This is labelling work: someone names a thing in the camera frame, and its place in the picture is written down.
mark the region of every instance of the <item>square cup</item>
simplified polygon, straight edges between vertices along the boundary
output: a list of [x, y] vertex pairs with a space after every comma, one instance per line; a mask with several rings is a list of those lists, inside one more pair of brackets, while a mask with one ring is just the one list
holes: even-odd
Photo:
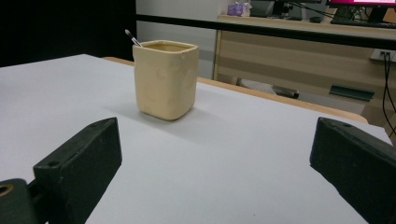
[[133, 46], [137, 107], [159, 119], [178, 119], [195, 103], [198, 47], [167, 40]]

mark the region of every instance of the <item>white tabletop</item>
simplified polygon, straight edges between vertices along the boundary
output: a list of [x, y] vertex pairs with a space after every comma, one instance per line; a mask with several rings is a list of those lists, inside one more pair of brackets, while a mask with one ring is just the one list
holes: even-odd
[[[117, 117], [122, 166], [88, 223], [364, 223], [309, 166], [319, 112], [197, 84], [191, 111], [138, 111], [134, 69], [88, 55], [0, 68], [0, 180]], [[389, 142], [382, 128], [340, 119]]]

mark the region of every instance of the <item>purple object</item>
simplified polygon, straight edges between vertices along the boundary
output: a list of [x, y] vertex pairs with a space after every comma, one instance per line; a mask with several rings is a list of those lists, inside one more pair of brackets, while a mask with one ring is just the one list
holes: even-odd
[[227, 15], [229, 16], [242, 16], [246, 10], [246, 5], [243, 3], [235, 3], [228, 6]]

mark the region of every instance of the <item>dark wall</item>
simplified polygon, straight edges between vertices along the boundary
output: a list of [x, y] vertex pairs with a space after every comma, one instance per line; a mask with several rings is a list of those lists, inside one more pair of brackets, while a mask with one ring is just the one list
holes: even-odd
[[1, 6], [0, 66], [81, 53], [132, 60], [134, 0], [69, 0]]

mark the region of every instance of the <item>wall socket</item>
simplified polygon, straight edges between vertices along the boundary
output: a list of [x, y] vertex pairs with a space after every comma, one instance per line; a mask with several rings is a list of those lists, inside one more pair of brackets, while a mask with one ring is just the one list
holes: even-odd
[[389, 50], [389, 49], [374, 49], [372, 55], [370, 56], [373, 60], [380, 60], [384, 61], [384, 55], [382, 52], [388, 52], [390, 54], [390, 60], [396, 63], [396, 50]]

